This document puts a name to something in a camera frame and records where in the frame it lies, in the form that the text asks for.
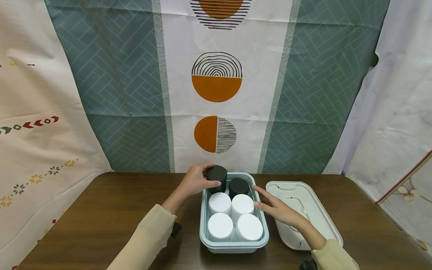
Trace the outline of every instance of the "light blue tray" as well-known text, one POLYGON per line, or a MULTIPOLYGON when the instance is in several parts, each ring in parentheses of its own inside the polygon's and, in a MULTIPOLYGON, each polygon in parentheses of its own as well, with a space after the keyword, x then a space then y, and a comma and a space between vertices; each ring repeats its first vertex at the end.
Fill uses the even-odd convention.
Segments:
MULTIPOLYGON (((229 183, 233 178, 242 178, 246 180, 250 185, 255 185, 255 179, 252 175, 244 173, 244 172, 228 172, 226 191, 228 192, 229 183)), ((260 201, 260 197, 258 196, 258 192, 254 190, 250 190, 248 194, 254 201, 260 201)), ((201 242, 209 249, 212 253, 217 254, 228 254, 228 253, 253 253, 258 248, 264 247, 269 241, 269 229, 267 227, 266 218, 264 213, 257 208, 254 210, 254 215, 258 217, 263 224, 264 233, 260 240, 254 242, 233 242, 230 239, 227 242, 213 242, 209 240, 209 233, 207 230, 207 223, 210 218, 210 211, 208 208, 209 198, 211 194, 207 191, 203 191, 203 196, 201 200, 201 219, 200 219, 200 239, 201 242)))

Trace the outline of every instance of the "wooden table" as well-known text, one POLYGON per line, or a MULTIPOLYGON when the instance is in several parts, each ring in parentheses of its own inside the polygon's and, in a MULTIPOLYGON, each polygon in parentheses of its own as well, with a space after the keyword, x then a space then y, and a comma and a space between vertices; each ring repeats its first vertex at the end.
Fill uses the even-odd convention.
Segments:
MULTIPOLYGON (((340 175, 254 175, 310 185, 339 229, 346 251, 362 270, 426 270, 429 262, 349 179, 340 175)), ((98 176, 20 264, 18 270, 104 270, 156 203, 162 204, 181 174, 106 173, 98 176)), ((201 194, 178 212, 183 229, 150 269, 297 270, 309 252, 293 251, 266 216, 270 240, 253 254, 212 254, 199 238, 201 194)))

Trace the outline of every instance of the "circular graphic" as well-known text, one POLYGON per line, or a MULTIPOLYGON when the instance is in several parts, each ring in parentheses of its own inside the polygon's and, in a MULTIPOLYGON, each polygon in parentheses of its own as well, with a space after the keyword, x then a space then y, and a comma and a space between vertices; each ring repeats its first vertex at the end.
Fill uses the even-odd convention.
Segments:
POLYGON ((191 0, 200 23, 210 29, 231 30, 245 19, 252 0, 191 0))
POLYGON ((197 144, 210 153, 224 153, 237 140, 235 127, 224 118, 216 115, 201 119, 195 126, 194 137, 197 144))
POLYGON ((192 67, 192 84, 205 100, 224 102, 240 89, 241 64, 232 55, 224 52, 202 54, 192 67))

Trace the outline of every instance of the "white plastic lid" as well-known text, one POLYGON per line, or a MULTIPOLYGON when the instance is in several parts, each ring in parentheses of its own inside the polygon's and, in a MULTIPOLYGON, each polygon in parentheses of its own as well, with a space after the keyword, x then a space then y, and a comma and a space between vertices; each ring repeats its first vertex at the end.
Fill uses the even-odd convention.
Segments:
POLYGON ((252 214, 242 215, 237 221, 237 230, 248 241, 257 241, 263 235, 261 221, 252 214))
MULTIPOLYGON (((343 246, 343 239, 312 188, 303 182, 271 181, 266 190, 304 216, 326 238, 343 246)), ((311 250, 304 237, 293 227, 276 221, 279 236, 289 248, 311 250)))
POLYGON ((215 212, 225 212, 231 208, 231 198, 223 192, 215 193, 209 199, 209 207, 215 212))
POLYGON ((245 194, 236 195, 232 199, 232 209, 240 214, 250 214, 254 211, 254 201, 245 194))
POLYGON ((231 235, 234 224, 227 214, 216 213, 210 217, 207 228, 214 238, 224 239, 231 235))

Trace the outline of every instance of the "herringbone pattern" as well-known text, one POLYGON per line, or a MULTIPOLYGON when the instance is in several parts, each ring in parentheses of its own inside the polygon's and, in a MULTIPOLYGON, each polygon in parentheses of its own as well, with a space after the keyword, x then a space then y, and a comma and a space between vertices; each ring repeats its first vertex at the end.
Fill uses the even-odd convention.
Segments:
POLYGON ((302 0, 263 173, 321 173, 339 141, 389 0, 302 0))
POLYGON ((151 0, 46 5, 112 168, 169 172, 151 0))

